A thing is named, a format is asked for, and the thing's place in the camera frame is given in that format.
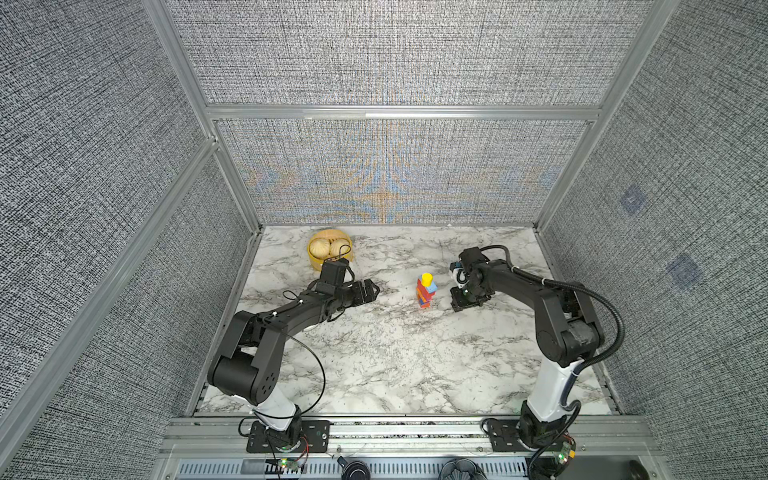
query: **white marble surface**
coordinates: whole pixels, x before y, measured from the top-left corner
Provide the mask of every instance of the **white marble surface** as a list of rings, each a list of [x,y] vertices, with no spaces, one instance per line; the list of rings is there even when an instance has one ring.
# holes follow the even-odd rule
[[[268,227],[240,300],[239,310],[258,313],[285,302],[318,277],[306,256],[315,227]],[[323,361],[327,387],[315,412],[338,413],[507,413],[520,411],[533,388],[542,354],[534,337],[533,312],[501,293],[482,308],[451,309],[448,264],[466,247],[503,243],[516,265],[550,276],[528,228],[517,227],[347,227],[358,280],[371,278],[382,292],[377,301],[347,310],[296,336]],[[503,252],[488,251],[502,258]],[[423,272],[439,290],[429,309],[420,309],[415,283]],[[286,343],[280,387],[300,407],[320,393],[316,360],[295,342]],[[582,414],[610,409],[592,369],[581,374],[571,399]],[[249,409],[209,387],[202,412]]]

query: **yellow basket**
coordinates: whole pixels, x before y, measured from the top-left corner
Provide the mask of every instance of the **yellow basket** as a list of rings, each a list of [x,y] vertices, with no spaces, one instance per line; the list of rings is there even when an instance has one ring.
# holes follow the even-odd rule
[[[329,228],[328,230],[321,230],[320,232],[315,233],[312,235],[312,238],[310,238],[310,241],[306,244],[306,254],[310,257],[310,262],[312,264],[312,267],[320,271],[323,268],[323,261],[324,258],[316,258],[314,255],[310,253],[310,244],[317,240],[318,238],[327,238],[331,243],[333,243],[334,240],[338,240],[339,238],[343,238],[344,240],[349,242],[349,246],[352,246],[352,239],[349,238],[349,235],[342,232],[341,230],[336,230],[333,228]],[[341,258],[346,258],[350,262],[352,261],[353,255],[352,251],[350,250],[349,253],[345,253],[341,256]]]

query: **enclosure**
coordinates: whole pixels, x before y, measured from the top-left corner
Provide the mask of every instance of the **enclosure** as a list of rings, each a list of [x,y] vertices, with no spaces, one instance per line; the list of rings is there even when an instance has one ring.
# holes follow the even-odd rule
[[[450,305],[449,264],[500,243],[626,317],[576,426],[646,422],[662,477],[765,475],[768,5],[0,8],[3,479],[155,478],[185,428],[232,432],[223,331],[316,279],[327,227],[382,292],[299,335],[318,418],[519,414],[532,310]],[[280,385],[321,395],[298,345]]]

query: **block tower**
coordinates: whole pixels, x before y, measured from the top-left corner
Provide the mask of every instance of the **block tower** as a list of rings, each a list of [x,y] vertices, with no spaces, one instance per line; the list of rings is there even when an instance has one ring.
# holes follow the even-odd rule
[[[437,285],[432,281],[432,274],[422,274],[421,278],[416,281],[416,296],[419,298],[419,306],[428,308],[435,292],[437,292]]]

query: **gray fabric panel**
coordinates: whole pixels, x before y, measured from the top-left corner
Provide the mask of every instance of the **gray fabric panel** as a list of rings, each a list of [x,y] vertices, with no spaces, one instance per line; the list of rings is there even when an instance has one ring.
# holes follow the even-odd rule
[[[212,103],[598,104],[651,0],[169,0]]]
[[[766,25],[765,2],[683,1],[544,233],[625,313],[607,369],[678,480],[768,469]]]
[[[0,415],[202,132],[141,2],[3,2]]]
[[[273,223],[533,223],[581,121],[225,120]]]
[[[192,395],[249,235],[212,159],[2,478],[146,478]]]

